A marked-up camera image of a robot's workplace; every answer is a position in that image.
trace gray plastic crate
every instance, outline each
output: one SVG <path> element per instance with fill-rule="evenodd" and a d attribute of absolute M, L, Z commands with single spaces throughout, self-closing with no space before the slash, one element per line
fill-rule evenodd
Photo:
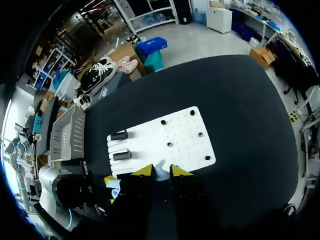
<path fill-rule="evenodd" d="M 84 158 L 86 114 L 76 105 L 53 124 L 50 138 L 51 162 Z"/>

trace chair leg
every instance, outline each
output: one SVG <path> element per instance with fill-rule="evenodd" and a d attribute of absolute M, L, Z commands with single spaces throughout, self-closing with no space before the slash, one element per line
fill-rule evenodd
<path fill-rule="evenodd" d="M 299 98 L 298 98 L 298 91 L 295 89 L 294 90 L 294 95 L 295 95 L 295 98 L 296 98 L 296 101 L 294 101 L 294 104 L 295 105 L 298 105 L 298 103 L 299 103 Z"/>
<path fill-rule="evenodd" d="M 292 88 L 292 86 L 289 86 L 289 88 L 288 88 L 287 91 L 283 91 L 283 94 L 284 94 L 284 95 L 287 95 L 287 94 L 290 92 L 291 88 Z"/>

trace office chair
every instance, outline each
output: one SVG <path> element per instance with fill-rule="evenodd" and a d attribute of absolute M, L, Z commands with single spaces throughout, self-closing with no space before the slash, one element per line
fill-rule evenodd
<path fill-rule="evenodd" d="M 293 89 L 296 101 L 299 103 L 298 91 L 305 93 L 310 87 L 320 85 L 320 79 L 312 66 L 305 66 L 302 60 L 283 41 L 275 42 L 277 59 L 274 61 L 274 72 L 281 77 L 288 89 L 283 91 L 286 95 Z"/>

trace white pegboard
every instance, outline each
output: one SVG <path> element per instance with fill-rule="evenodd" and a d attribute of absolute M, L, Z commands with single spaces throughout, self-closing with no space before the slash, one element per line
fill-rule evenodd
<path fill-rule="evenodd" d="M 196 106 L 128 128 L 127 132 L 128 138 L 124 140 L 111 141 L 110 135 L 107 137 L 114 177 L 138 171 L 149 164 L 156 166 L 161 160 L 165 160 L 163 169 L 168 172 L 171 164 L 190 172 L 216 162 L 206 126 Z M 114 161 L 113 154 L 127 150 L 132 153 L 131 159 Z"/>

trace pink shoe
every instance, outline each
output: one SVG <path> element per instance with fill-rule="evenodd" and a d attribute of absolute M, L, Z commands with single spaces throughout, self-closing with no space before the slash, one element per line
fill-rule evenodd
<path fill-rule="evenodd" d="M 120 59 L 118 61 L 118 66 L 122 65 L 122 64 L 127 64 L 128 62 L 130 62 L 130 57 L 129 56 L 125 56 L 124 58 Z"/>
<path fill-rule="evenodd" d="M 134 70 L 136 70 L 138 66 L 138 60 L 133 59 L 132 61 L 119 65 L 118 70 L 119 72 L 124 72 L 125 74 L 129 75 L 131 74 Z"/>

